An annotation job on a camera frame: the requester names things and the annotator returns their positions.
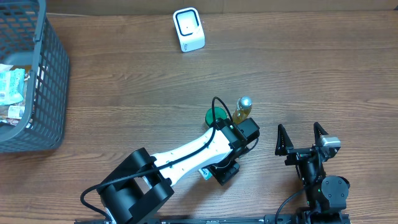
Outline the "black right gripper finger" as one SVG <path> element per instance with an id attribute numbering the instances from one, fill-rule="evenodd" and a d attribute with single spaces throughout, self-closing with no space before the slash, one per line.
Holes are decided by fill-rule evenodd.
<path id="1" fill-rule="evenodd" d="M 287 131 L 282 124 L 278 125 L 277 143 L 275 146 L 276 156 L 286 156 L 294 149 L 294 145 L 290 140 Z"/>
<path id="2" fill-rule="evenodd" d="M 322 126 L 318 122 L 315 122 L 313 124 L 313 131 L 314 131 L 314 136 L 315 136 L 315 145 L 323 146 L 321 137 L 323 135 L 327 135 L 328 133 L 322 128 Z"/>

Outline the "teal tissue pack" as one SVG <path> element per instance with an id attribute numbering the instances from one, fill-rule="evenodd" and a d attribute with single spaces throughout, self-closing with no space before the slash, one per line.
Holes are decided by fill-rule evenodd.
<path id="1" fill-rule="evenodd" d="M 201 168 L 198 171 L 205 180 L 208 180 L 213 176 L 212 173 L 206 168 Z"/>

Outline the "yellow oil bottle silver cap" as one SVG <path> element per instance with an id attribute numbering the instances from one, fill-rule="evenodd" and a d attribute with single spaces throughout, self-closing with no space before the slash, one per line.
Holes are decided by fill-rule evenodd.
<path id="1" fill-rule="evenodd" d="M 244 121 L 252 110 L 252 99 L 249 96 L 243 96 L 238 99 L 236 109 L 233 113 L 233 122 L 239 124 Z"/>

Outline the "green lid white jar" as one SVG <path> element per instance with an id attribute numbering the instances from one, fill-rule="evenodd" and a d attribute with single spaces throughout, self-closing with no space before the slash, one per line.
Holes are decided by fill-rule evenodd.
<path id="1" fill-rule="evenodd" d="M 210 108 L 205 115 L 205 124 L 210 127 L 211 124 L 214 122 L 214 119 L 226 119 L 227 118 L 227 113 L 223 108 L 220 107 L 215 107 L 215 113 L 213 113 L 213 110 Z"/>

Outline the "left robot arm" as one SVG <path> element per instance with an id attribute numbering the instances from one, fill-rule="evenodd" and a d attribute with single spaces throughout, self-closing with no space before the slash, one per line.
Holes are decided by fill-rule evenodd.
<path id="1" fill-rule="evenodd" d="M 149 155 L 132 152 L 97 189 L 111 223 L 145 223 L 174 194 L 182 178 L 206 168 L 220 185 L 239 171 L 236 159 L 249 152 L 260 128 L 251 118 L 240 124 L 218 119 L 198 139 L 177 149 Z"/>

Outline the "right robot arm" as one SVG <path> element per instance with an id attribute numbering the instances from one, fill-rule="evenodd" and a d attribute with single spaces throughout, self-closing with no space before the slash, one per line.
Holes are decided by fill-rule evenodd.
<path id="1" fill-rule="evenodd" d="M 323 163 L 336 156 L 341 148 L 338 137 L 328 134 L 316 122 L 313 124 L 315 143 L 296 149 L 282 124 L 278 125 L 275 155 L 285 156 L 285 165 L 294 166 L 303 188 L 287 198 L 278 208 L 274 222 L 280 222 L 280 212 L 296 196 L 304 193 L 307 206 L 300 207 L 286 223 L 349 223 L 346 209 L 349 181 L 337 175 L 327 175 Z"/>

